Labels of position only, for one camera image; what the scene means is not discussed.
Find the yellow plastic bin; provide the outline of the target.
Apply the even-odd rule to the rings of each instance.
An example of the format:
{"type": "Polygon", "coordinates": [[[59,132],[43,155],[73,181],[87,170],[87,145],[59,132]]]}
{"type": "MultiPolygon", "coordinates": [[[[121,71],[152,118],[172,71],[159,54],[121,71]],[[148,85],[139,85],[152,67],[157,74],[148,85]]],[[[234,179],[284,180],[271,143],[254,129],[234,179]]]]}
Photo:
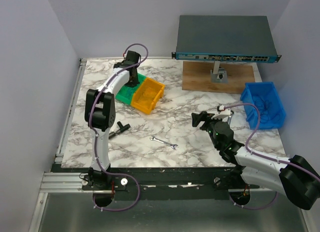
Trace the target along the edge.
{"type": "Polygon", "coordinates": [[[134,93],[131,106],[145,114],[150,114],[163,97],[164,89],[164,84],[147,77],[134,93]]]}

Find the blue plastic bin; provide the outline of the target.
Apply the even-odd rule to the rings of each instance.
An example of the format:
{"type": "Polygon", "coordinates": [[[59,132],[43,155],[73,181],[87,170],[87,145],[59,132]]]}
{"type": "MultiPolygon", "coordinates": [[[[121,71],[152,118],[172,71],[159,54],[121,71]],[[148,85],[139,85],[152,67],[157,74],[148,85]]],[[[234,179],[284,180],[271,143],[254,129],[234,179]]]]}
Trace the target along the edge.
{"type": "Polygon", "coordinates": [[[286,112],[273,82],[246,83],[240,98],[244,106],[246,121],[253,130],[260,119],[259,130],[279,129],[283,126],[286,112]]]}

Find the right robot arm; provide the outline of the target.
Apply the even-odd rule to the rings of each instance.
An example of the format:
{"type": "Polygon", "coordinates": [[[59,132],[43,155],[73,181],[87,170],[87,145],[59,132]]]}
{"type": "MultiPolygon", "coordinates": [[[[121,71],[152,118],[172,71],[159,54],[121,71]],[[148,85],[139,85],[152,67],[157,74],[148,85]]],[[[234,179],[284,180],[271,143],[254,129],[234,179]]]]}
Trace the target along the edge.
{"type": "Polygon", "coordinates": [[[285,195],[303,210],[310,210],[320,197],[320,176],[302,156],[271,156],[247,149],[234,139],[234,132],[221,115],[192,113],[192,126],[206,131],[219,155],[236,166],[230,183],[241,188],[257,185],[285,195]]]}

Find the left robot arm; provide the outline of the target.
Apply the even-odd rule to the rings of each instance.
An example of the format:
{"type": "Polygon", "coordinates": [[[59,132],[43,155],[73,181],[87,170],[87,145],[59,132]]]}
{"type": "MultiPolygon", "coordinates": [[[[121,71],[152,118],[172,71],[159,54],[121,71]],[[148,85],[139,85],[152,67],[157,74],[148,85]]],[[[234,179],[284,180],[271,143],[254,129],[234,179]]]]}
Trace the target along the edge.
{"type": "Polygon", "coordinates": [[[141,55],[129,50],[124,59],[113,66],[111,76],[98,89],[89,89],[85,98],[84,119],[92,135],[92,161],[89,171],[97,173],[93,183],[101,190],[110,186],[108,172],[109,132],[116,119],[115,96],[124,85],[139,84],[137,68],[141,55]]]}

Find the green plastic bin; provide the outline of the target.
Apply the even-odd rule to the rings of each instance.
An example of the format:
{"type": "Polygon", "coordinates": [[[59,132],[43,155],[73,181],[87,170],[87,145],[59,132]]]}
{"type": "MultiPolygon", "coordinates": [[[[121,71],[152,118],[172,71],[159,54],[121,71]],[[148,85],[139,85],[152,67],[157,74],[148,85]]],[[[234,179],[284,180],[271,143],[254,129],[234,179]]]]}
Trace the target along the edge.
{"type": "Polygon", "coordinates": [[[139,84],[135,87],[123,86],[120,89],[120,91],[117,93],[116,100],[124,104],[131,105],[131,101],[134,93],[139,89],[139,87],[142,85],[142,83],[146,79],[146,76],[142,74],[138,73],[137,75],[138,75],[139,84]]]}

